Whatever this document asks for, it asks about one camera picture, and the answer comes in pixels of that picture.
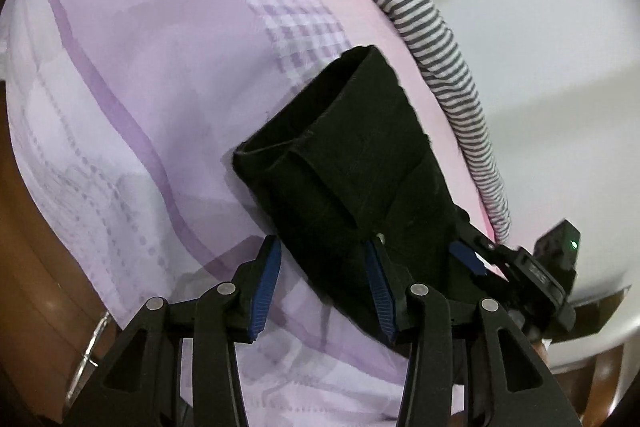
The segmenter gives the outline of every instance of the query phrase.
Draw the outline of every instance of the black fabric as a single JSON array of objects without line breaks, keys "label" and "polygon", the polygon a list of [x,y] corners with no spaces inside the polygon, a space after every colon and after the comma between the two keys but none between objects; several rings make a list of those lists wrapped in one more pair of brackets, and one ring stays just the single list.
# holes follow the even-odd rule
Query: black fabric
[{"label": "black fabric", "polygon": [[273,219],[316,291],[384,341],[362,242],[451,298],[482,295],[447,253],[456,208],[428,137],[380,51],[327,66],[234,154],[234,169]]}]

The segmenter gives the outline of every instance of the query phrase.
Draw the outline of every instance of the purple stripe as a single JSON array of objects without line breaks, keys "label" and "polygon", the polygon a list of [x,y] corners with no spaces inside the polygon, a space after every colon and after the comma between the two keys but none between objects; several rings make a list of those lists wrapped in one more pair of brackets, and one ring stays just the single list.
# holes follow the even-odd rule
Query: purple stripe
[{"label": "purple stripe", "polygon": [[[167,172],[156,152],[149,137],[139,126],[122,102],[113,94],[108,84],[104,81],[100,72],[84,52],[84,49],[74,37],[65,8],[60,0],[48,0],[51,6],[56,25],[60,32],[60,39],[66,52],[81,75],[84,83],[93,95],[105,117],[113,128],[129,145],[140,163],[149,172],[151,179],[158,186],[162,199],[167,209],[172,228],[185,249],[201,263],[207,271],[215,277],[222,274],[230,274],[229,268],[221,259],[217,259],[213,253],[197,238],[193,230],[185,222],[175,201],[174,193],[170,186]],[[303,322],[287,314],[275,302],[272,303],[270,318],[279,327],[284,328],[302,341],[305,346],[327,354],[337,360],[353,365],[353,367],[380,380],[402,385],[404,374],[389,369],[385,370],[375,363],[376,357],[368,357],[366,353],[352,353],[345,349],[344,344],[336,344],[328,338],[321,338],[310,333]]]}]

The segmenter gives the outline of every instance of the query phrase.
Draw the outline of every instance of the purple fabric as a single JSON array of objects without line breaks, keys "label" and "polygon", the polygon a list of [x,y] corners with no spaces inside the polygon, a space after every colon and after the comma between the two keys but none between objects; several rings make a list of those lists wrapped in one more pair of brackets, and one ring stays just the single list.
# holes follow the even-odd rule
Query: purple fabric
[{"label": "purple fabric", "polygon": [[[271,232],[230,153],[348,42],[320,0],[49,0],[63,46],[158,186],[186,249],[219,279]],[[402,383],[397,355],[283,266],[270,314],[307,346]]]}]

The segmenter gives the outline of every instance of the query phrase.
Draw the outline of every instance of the striped cloth roll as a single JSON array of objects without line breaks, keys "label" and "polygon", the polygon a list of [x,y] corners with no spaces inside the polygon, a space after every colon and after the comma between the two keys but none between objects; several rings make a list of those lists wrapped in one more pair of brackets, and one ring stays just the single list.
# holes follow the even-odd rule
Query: striped cloth roll
[{"label": "striped cloth roll", "polygon": [[458,139],[478,187],[496,240],[509,235],[511,217],[482,105],[452,31],[433,0],[373,0],[389,17],[411,51]]}]

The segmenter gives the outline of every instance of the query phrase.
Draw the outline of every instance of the wooden floor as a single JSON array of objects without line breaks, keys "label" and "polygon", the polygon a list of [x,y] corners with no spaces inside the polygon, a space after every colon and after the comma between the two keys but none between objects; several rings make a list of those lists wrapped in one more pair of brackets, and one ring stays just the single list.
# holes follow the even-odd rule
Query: wooden floor
[{"label": "wooden floor", "polygon": [[[0,365],[33,412],[61,419],[66,388],[103,312],[22,182],[0,82]],[[113,338],[112,325],[98,357]]]}]

